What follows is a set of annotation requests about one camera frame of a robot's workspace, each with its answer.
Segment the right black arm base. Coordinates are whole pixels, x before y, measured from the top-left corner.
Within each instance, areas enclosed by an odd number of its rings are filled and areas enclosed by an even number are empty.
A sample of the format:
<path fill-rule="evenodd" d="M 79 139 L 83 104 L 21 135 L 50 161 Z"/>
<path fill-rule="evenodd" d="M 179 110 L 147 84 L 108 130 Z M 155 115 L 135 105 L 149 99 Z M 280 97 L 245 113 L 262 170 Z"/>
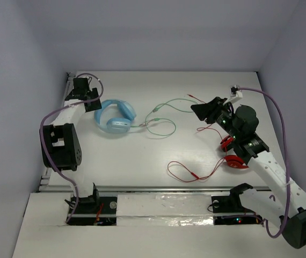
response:
<path fill-rule="evenodd" d="M 244 208 L 240 195 L 253 186 L 242 183 L 230 189 L 228 195 L 211 197 L 207 210 L 215 215 L 215 225 L 263 224 L 263 218 L 255 212 Z"/>

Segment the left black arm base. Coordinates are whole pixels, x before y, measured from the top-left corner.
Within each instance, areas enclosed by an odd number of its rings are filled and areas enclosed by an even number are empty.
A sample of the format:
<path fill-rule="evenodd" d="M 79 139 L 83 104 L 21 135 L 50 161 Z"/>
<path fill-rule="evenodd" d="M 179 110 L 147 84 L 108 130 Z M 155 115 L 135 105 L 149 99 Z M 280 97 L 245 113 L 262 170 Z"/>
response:
<path fill-rule="evenodd" d="M 75 196 L 64 200 L 69 206 L 66 223 L 70 226 L 115 226 L 117 200 L 117 196 L 101 196 L 93 185 L 92 194 L 80 197 L 75 210 Z"/>

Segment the light blue headphones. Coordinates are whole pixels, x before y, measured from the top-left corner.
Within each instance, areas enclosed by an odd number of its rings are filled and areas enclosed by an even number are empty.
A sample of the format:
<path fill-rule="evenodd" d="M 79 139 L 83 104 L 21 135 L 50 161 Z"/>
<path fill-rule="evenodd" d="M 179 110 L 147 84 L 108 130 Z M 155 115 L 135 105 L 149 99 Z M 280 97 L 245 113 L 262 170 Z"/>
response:
<path fill-rule="evenodd" d="M 101 124 L 101 115 L 111 105 L 116 105 L 118 111 L 121 113 L 122 118 L 114 117 L 107 121 L 105 125 Z M 123 134 L 127 133 L 136 118 L 134 108 L 126 101 L 120 99 L 108 99 L 101 103 L 102 108 L 94 112 L 94 120 L 98 128 L 106 133 Z"/>

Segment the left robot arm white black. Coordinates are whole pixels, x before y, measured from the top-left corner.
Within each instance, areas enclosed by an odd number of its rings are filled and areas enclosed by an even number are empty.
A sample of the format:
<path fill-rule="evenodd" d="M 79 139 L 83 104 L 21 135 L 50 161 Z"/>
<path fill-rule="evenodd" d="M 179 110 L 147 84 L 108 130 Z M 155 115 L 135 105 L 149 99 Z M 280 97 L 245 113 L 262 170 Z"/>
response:
<path fill-rule="evenodd" d="M 89 212 L 100 208 L 100 198 L 94 193 L 81 193 L 82 176 L 77 171 L 82 162 L 82 149 L 76 125 L 81 117 L 101 109 L 104 93 L 102 81 L 90 73 L 82 73 L 71 81 L 62 106 L 47 114 L 40 123 L 39 135 L 42 159 L 46 168 L 52 169 L 67 181 L 74 193 L 67 201 L 71 208 L 82 202 Z"/>

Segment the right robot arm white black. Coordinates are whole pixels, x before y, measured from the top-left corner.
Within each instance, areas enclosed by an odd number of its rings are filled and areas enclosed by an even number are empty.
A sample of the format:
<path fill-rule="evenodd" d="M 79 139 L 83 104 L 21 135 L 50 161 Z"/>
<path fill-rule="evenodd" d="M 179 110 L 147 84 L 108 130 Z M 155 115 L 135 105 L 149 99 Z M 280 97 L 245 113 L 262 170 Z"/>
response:
<path fill-rule="evenodd" d="M 287 168 L 279 165 L 269 147 L 257 135 L 259 120 L 256 111 L 247 105 L 235 112 L 229 100 L 215 97 L 206 104 L 191 106 L 200 121 L 217 123 L 233 141 L 230 149 L 241 158 L 269 187 L 269 198 L 247 183 L 231 189 L 229 205 L 235 211 L 255 212 L 279 230 L 275 238 L 283 238 L 294 248 L 306 245 L 306 192 L 291 178 Z"/>

